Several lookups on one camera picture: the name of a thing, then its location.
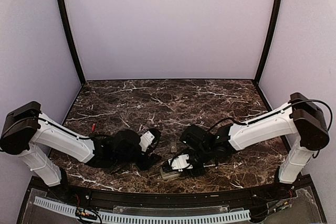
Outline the grey remote control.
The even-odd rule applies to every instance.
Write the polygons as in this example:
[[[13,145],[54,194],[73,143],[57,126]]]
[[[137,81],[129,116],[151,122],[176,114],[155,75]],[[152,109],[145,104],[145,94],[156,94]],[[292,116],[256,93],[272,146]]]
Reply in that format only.
[[[180,172],[179,170],[172,170],[170,172],[165,172],[162,168],[160,169],[161,177],[164,181],[171,181],[179,178],[183,172]]]

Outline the grey battery cover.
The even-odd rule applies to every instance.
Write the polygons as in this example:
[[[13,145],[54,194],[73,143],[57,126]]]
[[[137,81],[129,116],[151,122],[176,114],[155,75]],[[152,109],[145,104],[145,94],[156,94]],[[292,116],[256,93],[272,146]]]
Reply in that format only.
[[[170,141],[170,151],[171,151],[171,153],[176,153],[177,152],[177,147],[176,147],[176,142],[175,141]]]

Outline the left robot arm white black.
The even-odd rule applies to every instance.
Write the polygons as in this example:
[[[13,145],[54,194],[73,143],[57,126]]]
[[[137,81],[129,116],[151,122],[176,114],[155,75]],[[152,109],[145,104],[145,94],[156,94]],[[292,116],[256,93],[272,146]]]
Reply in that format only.
[[[142,135],[122,130],[115,135],[84,136],[54,122],[40,107],[40,103],[32,101],[7,114],[1,151],[19,157],[63,201],[74,197],[74,189],[67,184],[66,172],[47,157],[40,145],[93,168],[110,169],[117,164],[135,163],[140,170],[148,170],[161,160],[153,152],[161,137],[157,129],[149,129]]]

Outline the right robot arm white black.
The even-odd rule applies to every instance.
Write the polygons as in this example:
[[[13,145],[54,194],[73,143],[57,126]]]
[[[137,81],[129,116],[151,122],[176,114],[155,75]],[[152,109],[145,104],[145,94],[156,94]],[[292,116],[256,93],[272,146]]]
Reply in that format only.
[[[238,122],[230,118],[230,124],[220,127],[216,122],[216,133],[212,128],[204,130],[193,124],[180,137],[186,145],[176,158],[169,160],[170,168],[179,172],[189,171],[193,176],[204,172],[204,165],[271,138],[295,135],[296,141],[278,170],[277,181],[268,188],[273,200],[280,199],[288,191],[301,170],[312,157],[325,148],[330,141],[331,123],[325,121],[322,101],[308,99],[299,92],[293,93],[282,106],[251,120]]]

